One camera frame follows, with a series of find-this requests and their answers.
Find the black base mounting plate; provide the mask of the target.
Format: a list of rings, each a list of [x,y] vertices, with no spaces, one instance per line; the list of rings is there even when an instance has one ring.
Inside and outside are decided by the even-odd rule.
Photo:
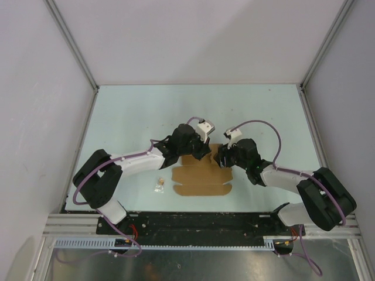
[[[214,230],[240,231],[255,236],[297,235],[301,225],[291,227],[281,222],[275,212],[266,213],[218,213],[218,212],[157,212],[130,211],[119,223],[108,222],[100,216],[98,234],[116,234],[119,230],[138,237],[151,235],[161,230]]]

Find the brown cardboard box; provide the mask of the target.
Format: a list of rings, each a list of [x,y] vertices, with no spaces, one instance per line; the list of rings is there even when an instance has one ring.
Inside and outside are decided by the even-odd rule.
[[[221,168],[214,160],[218,143],[210,145],[211,152],[201,160],[191,155],[181,157],[181,165],[172,169],[173,189],[185,197],[226,196],[232,191],[231,168]]]

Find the small cardboard scrap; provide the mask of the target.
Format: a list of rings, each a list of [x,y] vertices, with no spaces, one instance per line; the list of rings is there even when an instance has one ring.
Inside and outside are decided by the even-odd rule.
[[[164,179],[163,178],[159,178],[156,181],[156,185],[155,185],[154,191],[157,192],[157,193],[163,193],[164,192],[164,184],[165,184]]]

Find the aluminium frame post right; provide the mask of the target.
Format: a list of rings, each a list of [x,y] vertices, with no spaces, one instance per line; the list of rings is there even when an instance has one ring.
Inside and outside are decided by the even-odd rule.
[[[342,3],[342,6],[339,9],[339,12],[335,16],[327,34],[325,35],[322,44],[320,45],[318,52],[316,53],[312,63],[310,64],[306,74],[304,75],[300,87],[305,89],[315,72],[317,71],[319,65],[321,64],[322,60],[326,56],[329,48],[333,44],[334,40],[336,39],[338,33],[340,32],[341,28],[345,24],[348,16],[350,15],[354,5],[357,1],[355,0],[345,0]]]

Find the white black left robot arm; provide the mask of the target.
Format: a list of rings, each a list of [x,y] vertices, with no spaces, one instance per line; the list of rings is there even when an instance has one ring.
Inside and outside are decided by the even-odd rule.
[[[191,155],[197,160],[211,152],[209,135],[214,125],[201,119],[196,127],[180,124],[163,140],[151,140],[151,147],[130,155],[114,156],[104,149],[95,151],[74,175],[75,205],[89,205],[109,220],[109,227],[117,234],[129,229],[127,211],[114,198],[122,177],[148,170],[160,170],[176,164],[181,156]]]

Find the aluminium frame post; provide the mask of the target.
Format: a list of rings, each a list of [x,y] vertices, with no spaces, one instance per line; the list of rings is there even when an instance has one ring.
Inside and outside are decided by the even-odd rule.
[[[305,89],[315,72],[317,71],[319,65],[321,64],[322,60],[326,56],[329,48],[333,44],[334,40],[336,39],[338,33],[340,32],[341,28],[345,24],[348,16],[350,15],[354,5],[357,1],[355,0],[345,0],[342,3],[342,6],[339,9],[339,12],[335,16],[327,34],[325,35],[322,44],[320,45],[318,52],[316,53],[312,63],[310,64],[306,74],[304,75],[300,87]]]
[[[89,83],[90,87],[94,90],[94,92],[97,91],[99,88],[98,84],[96,83],[94,76],[92,75],[88,64],[86,60],[84,59],[84,56],[82,55],[82,52],[76,43],[76,40],[74,39],[74,36],[68,27],[68,24],[66,23],[58,5],[56,4],[56,1],[54,0],[43,0],[44,4],[47,7],[47,10],[49,11],[52,19],[54,20],[58,30],[60,31],[64,41],[67,44],[67,47],[70,49],[70,52],[75,59],[76,63],[78,64],[80,70],[84,74],[87,82]]]

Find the aluminium front rail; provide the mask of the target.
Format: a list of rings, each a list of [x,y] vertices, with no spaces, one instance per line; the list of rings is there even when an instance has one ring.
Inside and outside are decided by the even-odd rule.
[[[130,233],[135,226],[140,236],[152,231],[240,231],[246,234],[281,236],[296,233],[299,225],[285,226],[277,215],[270,213],[184,213],[132,212],[115,226]],[[95,214],[52,214],[48,217],[44,235],[111,235],[115,234],[108,222]]]

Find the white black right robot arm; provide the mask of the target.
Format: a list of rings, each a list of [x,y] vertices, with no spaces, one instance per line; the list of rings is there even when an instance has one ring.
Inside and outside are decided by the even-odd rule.
[[[313,223],[324,231],[345,225],[357,203],[340,180],[327,167],[303,172],[274,167],[263,159],[252,139],[241,139],[230,146],[220,145],[214,160],[221,167],[242,168],[253,185],[276,187],[299,195],[301,203],[285,203],[270,220],[271,230],[284,235],[291,226]]]

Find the aluminium frame post left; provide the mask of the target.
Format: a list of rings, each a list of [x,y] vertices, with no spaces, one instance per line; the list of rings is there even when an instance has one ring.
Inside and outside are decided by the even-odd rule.
[[[74,36],[68,27],[68,24],[66,23],[58,5],[56,4],[56,1],[54,0],[43,0],[44,4],[47,7],[47,10],[49,11],[52,19],[54,20],[58,30],[60,31],[64,41],[67,44],[67,47],[70,49],[70,52],[75,59],[76,63],[78,64],[80,70],[84,74],[87,82],[89,83],[90,87],[94,90],[94,92],[97,91],[99,88],[98,84],[96,83],[94,76],[92,75],[88,64],[86,60],[84,59],[84,56],[82,55],[82,52],[76,43],[76,40],[74,39]]]

